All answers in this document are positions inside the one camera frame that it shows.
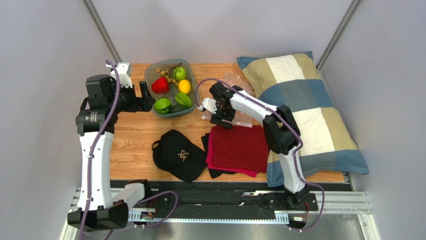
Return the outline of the black folded cloth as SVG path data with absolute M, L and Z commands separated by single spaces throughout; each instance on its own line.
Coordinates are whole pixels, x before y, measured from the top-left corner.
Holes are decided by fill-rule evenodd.
M 201 137 L 203 148 L 204 148 L 204 151 L 206 153 L 208 153 L 208 150 L 209 150 L 209 137 L 210 137 L 209 133 L 206 133 L 204 136 Z M 217 169 L 210 169 L 210 168 L 208 169 L 208 171 L 209 171 L 210 177 L 212 179 L 218 178 L 222 174 L 228 174 L 228 175 L 234 175 L 234 174 L 236 174 L 236 172 L 232 172 L 232 171 L 217 170 Z

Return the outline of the green watermelon toy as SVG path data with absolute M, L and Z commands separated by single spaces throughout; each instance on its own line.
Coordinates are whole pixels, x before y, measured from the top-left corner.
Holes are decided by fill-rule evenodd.
M 154 109 L 159 114 L 168 114 L 171 110 L 172 103 L 167 97 L 161 97 L 154 103 Z

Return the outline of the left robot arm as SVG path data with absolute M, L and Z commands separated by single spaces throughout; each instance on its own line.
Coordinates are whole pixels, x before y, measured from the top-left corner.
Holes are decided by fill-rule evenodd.
M 145 81 L 134 84 L 107 74 L 87 78 L 88 96 L 75 119 L 82 152 L 82 183 L 77 209 L 67 215 L 67 223 L 86 232 L 123 229 L 130 209 L 145 197 L 147 180 L 131 180 L 112 195 L 110 160 L 115 123 L 121 112 L 149 112 L 155 102 Z

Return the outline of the left aluminium frame post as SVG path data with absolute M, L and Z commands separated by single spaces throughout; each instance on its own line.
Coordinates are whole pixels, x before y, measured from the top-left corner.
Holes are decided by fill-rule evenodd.
M 112 38 L 110 37 L 107 28 L 105 27 L 100 14 L 97 11 L 97 8 L 92 0 L 82 0 L 81 1 L 90 16 L 95 28 L 97 29 L 107 51 L 109 52 L 111 58 L 115 63 L 122 62 L 122 58 L 114 45 Z

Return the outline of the green star fruit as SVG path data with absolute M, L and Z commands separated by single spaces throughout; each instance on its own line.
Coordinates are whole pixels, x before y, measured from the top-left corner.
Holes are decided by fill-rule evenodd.
M 180 104 L 180 105 L 187 106 L 189 108 L 192 106 L 192 100 L 191 100 L 191 98 L 187 94 L 185 94 L 183 92 L 178 92 L 175 95 L 174 98 L 175 98 L 175 101 L 178 104 Z

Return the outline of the aluminium frame post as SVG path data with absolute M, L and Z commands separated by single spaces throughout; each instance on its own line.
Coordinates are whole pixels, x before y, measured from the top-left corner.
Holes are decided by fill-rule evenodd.
M 343 37 L 346 29 L 351 23 L 353 17 L 356 15 L 360 5 L 363 3 L 363 0 L 352 0 L 349 7 L 347 8 L 345 14 L 343 15 L 339 25 L 337 26 L 331 40 L 329 41 L 327 47 L 324 50 L 321 58 L 319 59 L 316 68 L 320 73 L 327 64 L 327 61 L 331 57 L 335 47 L 338 45 L 340 39 Z
M 81 1 L 90 16 L 95 28 L 97 29 L 107 51 L 109 52 L 111 58 L 115 63 L 122 62 L 122 58 L 114 45 L 112 38 L 110 37 L 107 28 L 105 27 L 100 14 L 97 11 L 97 8 L 92 0 L 82 0 Z

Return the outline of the grey plastic food tray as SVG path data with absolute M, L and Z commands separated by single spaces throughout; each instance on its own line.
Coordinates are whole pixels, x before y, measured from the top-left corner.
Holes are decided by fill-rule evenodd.
M 192 111 L 196 108 L 196 106 L 197 106 L 197 104 L 196 104 L 196 97 L 197 97 L 197 94 L 195 93 L 197 83 L 196 83 L 196 81 L 195 81 L 195 77 L 194 77 L 193 71 L 192 71 L 192 69 L 191 69 L 191 67 L 190 67 L 189 63 L 188 63 L 188 62 L 186 62 L 185 60 L 182 60 L 182 59 L 165 60 L 165 61 L 161 61 L 161 62 L 154 63 L 154 64 L 152 64 L 151 66 L 149 66 L 149 67 L 146 69 L 145 74 L 144 74 L 144 76 L 145 76 L 145 81 L 146 81 L 146 83 L 148 84 L 149 92 L 150 92 L 150 94 L 152 95 L 152 97 L 154 97 L 155 102 L 156 102 L 159 98 L 168 98 L 168 99 L 171 101 L 171 106 L 178 104 L 178 103 L 176 102 L 176 100 L 175 100 L 175 96 L 176 96 L 176 94 L 179 92 L 179 90 L 178 90 L 178 86 L 175 86 L 174 84 L 169 83 L 170 90 L 169 90 L 169 92 L 168 92 L 168 93 L 165 93 L 165 94 L 156 94 L 156 93 L 154 93 L 154 92 L 152 91 L 152 89 L 151 89 L 151 85 L 152 85 L 152 84 L 153 84 L 153 83 L 154 83 L 157 79 L 161 78 L 161 77 L 159 76 L 159 74 L 155 71 L 155 69 L 156 69 L 156 68 L 161 68 L 161 67 L 172 67 L 173 65 L 178 64 L 178 63 L 182 63 L 182 66 L 181 66 L 181 67 L 183 67 L 183 68 L 186 70 L 187 77 L 186 77 L 186 79 L 185 79 L 185 80 L 188 80 L 188 81 L 190 81 L 190 83 L 191 83 L 191 91 L 190 91 L 190 93 L 189 93 L 189 94 L 187 94 L 187 95 L 188 95 L 188 96 L 191 98 L 191 100 L 192 100 L 192 106 L 191 106 L 189 109 L 187 109 L 187 110 L 185 110 L 185 111 L 178 112 L 178 113 L 160 114 L 160 113 L 156 112 L 156 110 L 155 110 L 155 108 L 154 108 L 154 105 L 155 105 L 155 104 L 154 104 L 154 105 L 153 105 L 153 107 L 152 107 L 152 112 L 153 112 L 156 116 L 158 116 L 158 117 L 161 117 L 161 118 L 174 118 L 174 117 L 180 117 L 180 116 L 182 116 L 182 115 L 186 115 L 186 114 L 191 113 L 191 112 L 192 112 Z

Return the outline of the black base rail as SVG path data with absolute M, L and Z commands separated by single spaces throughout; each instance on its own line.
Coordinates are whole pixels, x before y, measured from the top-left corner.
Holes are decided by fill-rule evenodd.
M 271 220 L 274 211 L 290 210 L 284 187 L 261 182 L 149 181 L 149 196 L 174 191 L 178 205 L 172 218 L 210 220 Z

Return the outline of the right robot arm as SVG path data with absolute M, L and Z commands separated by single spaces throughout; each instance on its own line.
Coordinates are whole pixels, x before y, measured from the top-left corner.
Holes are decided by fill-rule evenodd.
M 212 124 L 230 129 L 236 111 L 261 123 L 266 144 L 278 155 L 283 172 L 286 191 L 284 202 L 290 209 L 303 207 L 310 191 L 301 172 L 301 134 L 290 108 L 264 103 L 242 88 L 236 85 L 226 86 L 222 82 L 213 84 L 209 92 L 212 98 L 205 98 L 201 106 L 212 113 Z

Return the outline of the dark red folded cloth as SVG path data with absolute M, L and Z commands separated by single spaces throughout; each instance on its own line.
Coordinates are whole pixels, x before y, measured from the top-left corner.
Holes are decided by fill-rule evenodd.
M 261 126 L 214 126 L 210 131 L 208 150 L 209 166 L 213 169 L 251 177 L 267 172 L 270 150 Z

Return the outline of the right aluminium frame post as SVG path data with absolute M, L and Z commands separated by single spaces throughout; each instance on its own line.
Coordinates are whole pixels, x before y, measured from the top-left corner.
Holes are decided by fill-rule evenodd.
M 337 26 L 331 40 L 329 41 L 327 47 L 324 50 L 321 58 L 319 59 L 316 68 L 320 73 L 327 64 L 327 61 L 331 57 L 335 47 L 338 45 L 340 39 L 343 37 L 346 29 L 351 23 L 353 17 L 356 15 L 360 5 L 363 3 L 363 0 L 352 0 L 349 7 L 347 8 L 345 14 L 343 15 L 339 25 Z

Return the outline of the red bell pepper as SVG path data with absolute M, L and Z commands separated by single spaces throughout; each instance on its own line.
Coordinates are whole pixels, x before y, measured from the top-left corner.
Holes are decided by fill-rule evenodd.
M 152 85 L 151 90 L 155 94 L 166 94 L 170 91 L 169 82 L 165 77 L 158 78 Z

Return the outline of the green apple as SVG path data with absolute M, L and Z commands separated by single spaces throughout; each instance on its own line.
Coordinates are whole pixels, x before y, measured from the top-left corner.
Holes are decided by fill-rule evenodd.
M 173 72 L 172 72 L 172 77 L 177 81 L 177 82 L 179 82 L 179 81 L 181 81 L 181 80 L 185 80 L 186 79 L 186 77 L 187 77 L 187 71 L 183 68 L 183 67 L 181 67 L 181 66 L 179 66 L 179 67 L 176 67 L 174 70 L 173 70 Z

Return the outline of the brown longan bunch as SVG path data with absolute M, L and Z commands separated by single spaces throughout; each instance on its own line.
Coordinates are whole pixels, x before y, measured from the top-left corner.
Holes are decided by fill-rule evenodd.
M 165 78 L 169 84 L 178 86 L 178 81 L 175 78 L 177 71 L 182 67 L 182 63 L 177 63 L 173 66 L 158 67 L 155 71 L 162 78 Z

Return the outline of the clear zip top bag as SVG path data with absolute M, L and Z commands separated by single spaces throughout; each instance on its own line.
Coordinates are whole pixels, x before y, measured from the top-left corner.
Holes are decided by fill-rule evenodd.
M 213 96 L 212 99 L 216 100 L 220 97 L 226 97 L 229 98 L 231 101 L 232 97 L 253 97 L 254 96 L 254 89 L 250 85 L 250 83 L 247 80 L 244 80 L 241 78 L 241 76 L 237 73 L 234 73 L 232 71 L 228 71 L 223 75 L 223 78 L 221 79 L 213 79 L 215 83 L 210 87 L 209 92 Z M 211 117 L 213 117 L 213 114 L 209 112 L 208 110 L 205 111 L 205 113 L 202 115 L 202 119 L 209 120 Z M 251 128 L 253 126 L 252 124 L 252 118 L 242 111 L 236 110 L 235 117 L 233 121 L 227 121 L 229 123 L 232 123 L 233 125 L 242 126 L 242 127 L 248 127 Z

